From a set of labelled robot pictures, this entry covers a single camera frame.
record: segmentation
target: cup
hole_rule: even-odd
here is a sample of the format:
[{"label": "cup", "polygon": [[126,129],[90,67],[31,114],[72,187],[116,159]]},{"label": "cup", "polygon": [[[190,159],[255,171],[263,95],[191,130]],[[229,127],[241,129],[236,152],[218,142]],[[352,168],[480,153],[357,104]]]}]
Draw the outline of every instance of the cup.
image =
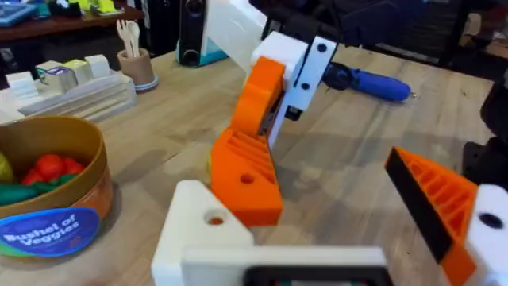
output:
[{"label": "cup", "polygon": [[138,57],[128,58],[125,50],[118,52],[117,57],[121,72],[133,79],[135,86],[148,85],[156,80],[152,61],[146,49],[140,48]]}]

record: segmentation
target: wooden table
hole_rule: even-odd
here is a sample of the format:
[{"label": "wooden table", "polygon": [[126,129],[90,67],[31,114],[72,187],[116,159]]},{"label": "wooden table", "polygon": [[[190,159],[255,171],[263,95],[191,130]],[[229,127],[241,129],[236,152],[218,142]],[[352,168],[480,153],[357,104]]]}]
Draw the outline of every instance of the wooden table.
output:
[{"label": "wooden table", "polygon": [[[437,285],[438,267],[384,162],[400,145],[459,171],[462,145],[490,136],[479,108],[491,82],[357,48],[340,48],[336,60],[402,79],[418,96],[392,104],[321,85],[301,120],[284,123],[273,150],[284,211],[278,226],[252,229],[256,240],[379,245],[397,285]],[[244,80],[231,60],[191,69],[168,54],[153,66],[159,86],[100,124],[117,185],[105,233],[61,261],[2,258],[2,284],[152,285],[149,266],[175,185],[209,181],[210,147],[229,124]]]},{"label": "wooden table", "polygon": [[143,12],[128,6],[125,3],[115,2],[115,6],[124,8],[124,13],[113,16],[96,16],[87,13],[83,17],[50,17],[40,21],[25,21],[14,27],[0,28],[0,42],[17,41],[30,37],[48,34],[63,33],[77,29],[112,25],[117,19],[137,20],[143,18]]}]

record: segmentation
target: wooden shelf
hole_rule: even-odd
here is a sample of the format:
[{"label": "wooden shelf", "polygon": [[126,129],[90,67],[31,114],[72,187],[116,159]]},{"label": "wooden shelf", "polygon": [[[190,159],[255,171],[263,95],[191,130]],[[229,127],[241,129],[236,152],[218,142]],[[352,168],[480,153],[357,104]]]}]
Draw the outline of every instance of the wooden shelf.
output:
[{"label": "wooden shelf", "polygon": [[138,20],[144,17],[143,12],[127,6],[125,3],[115,2],[115,6],[123,7],[125,12],[113,16],[97,16],[90,13],[81,18],[50,17],[41,21],[25,21],[14,27],[0,28],[0,42],[17,41],[30,37],[63,33],[77,29],[96,26],[113,25],[118,19]]}]

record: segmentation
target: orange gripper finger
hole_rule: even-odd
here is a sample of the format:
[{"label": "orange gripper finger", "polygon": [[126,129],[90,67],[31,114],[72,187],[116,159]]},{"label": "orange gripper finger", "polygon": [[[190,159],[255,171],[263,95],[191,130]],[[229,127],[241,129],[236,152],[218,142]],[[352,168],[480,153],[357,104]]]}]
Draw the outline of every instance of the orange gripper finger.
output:
[{"label": "orange gripper finger", "polygon": [[284,66],[260,57],[238,98],[231,119],[231,128],[248,136],[258,135],[266,113],[280,96]]},{"label": "orange gripper finger", "polygon": [[275,225],[282,211],[267,137],[258,133],[282,91],[283,73],[282,64],[257,61],[210,154],[211,191],[246,226]]},{"label": "orange gripper finger", "polygon": [[478,186],[397,147],[388,157],[386,170],[450,284],[465,284],[476,270],[464,241]]}]

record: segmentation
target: yellow toy fruit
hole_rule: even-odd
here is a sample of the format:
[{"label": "yellow toy fruit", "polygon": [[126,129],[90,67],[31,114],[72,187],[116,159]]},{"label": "yellow toy fruit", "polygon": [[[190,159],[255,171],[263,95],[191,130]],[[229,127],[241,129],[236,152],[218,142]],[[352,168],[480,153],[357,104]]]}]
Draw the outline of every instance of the yellow toy fruit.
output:
[{"label": "yellow toy fruit", "polygon": [[9,161],[0,153],[0,184],[12,184],[14,182],[13,169]]}]

